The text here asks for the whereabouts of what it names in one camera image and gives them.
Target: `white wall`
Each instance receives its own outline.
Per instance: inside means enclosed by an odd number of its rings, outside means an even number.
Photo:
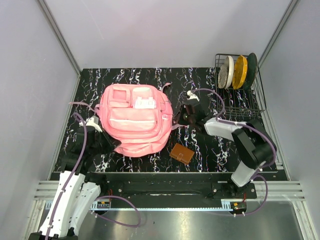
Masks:
[[[0,239],[18,240],[77,76],[35,0],[0,3]]]
[[[261,74],[290,175],[301,182],[320,235],[319,13],[319,1],[300,1]]]
[[[46,0],[81,68],[210,67],[261,56],[290,0]]]

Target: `marble surface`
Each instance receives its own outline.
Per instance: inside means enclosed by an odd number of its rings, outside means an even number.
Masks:
[[[105,88],[117,83],[147,84],[153,85],[157,89],[161,89],[165,83],[172,83],[164,93],[171,101],[175,114],[186,100],[186,91],[195,88],[215,89],[214,68],[84,69],[74,101],[85,102],[94,107],[99,103]],[[208,115],[217,113],[217,101],[213,93],[201,91],[197,95]],[[232,98],[236,99],[239,106],[248,105],[246,96],[236,94]],[[74,105],[71,114],[74,111],[80,113],[85,119],[94,114],[85,106],[80,105]],[[237,121],[247,121],[251,118],[241,114],[235,118],[229,115],[223,117]],[[68,151],[68,144],[74,141],[77,128],[78,123],[70,117],[54,168],[55,171],[60,170],[61,159]],[[195,152],[189,165],[184,165],[169,156],[176,143]],[[172,131],[166,146],[160,152],[139,158],[124,157],[116,152],[97,155],[90,170],[93,172],[233,172],[239,162],[237,149],[232,141],[218,136],[202,135],[192,127],[180,127]]]

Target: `brown wallet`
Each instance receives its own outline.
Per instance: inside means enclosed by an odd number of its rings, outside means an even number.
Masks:
[[[182,146],[179,143],[176,143],[172,151],[170,152],[170,157],[188,165],[194,154],[194,151],[190,150],[189,148],[186,148],[185,146]]]

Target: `metal floor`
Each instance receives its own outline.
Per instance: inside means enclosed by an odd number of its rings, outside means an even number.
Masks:
[[[257,208],[249,202],[248,212]],[[267,202],[251,216],[217,216],[199,211],[143,211],[143,226],[129,228],[88,214],[79,240],[303,240],[289,202]],[[106,217],[136,224],[134,211],[109,211]]]

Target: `black wire dish rack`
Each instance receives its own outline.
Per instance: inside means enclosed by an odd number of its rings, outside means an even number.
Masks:
[[[225,115],[230,120],[237,120],[238,117],[243,117],[243,120],[251,119],[252,117],[259,116],[266,110],[266,98],[262,84],[261,74],[259,66],[257,68],[256,78],[249,90],[233,89],[232,84],[228,89],[218,87],[218,75],[220,67],[225,63],[227,56],[233,58],[236,63],[238,54],[223,54],[218,53],[215,55],[215,91],[222,97],[225,104]],[[217,99],[218,112],[222,109],[222,103]]]

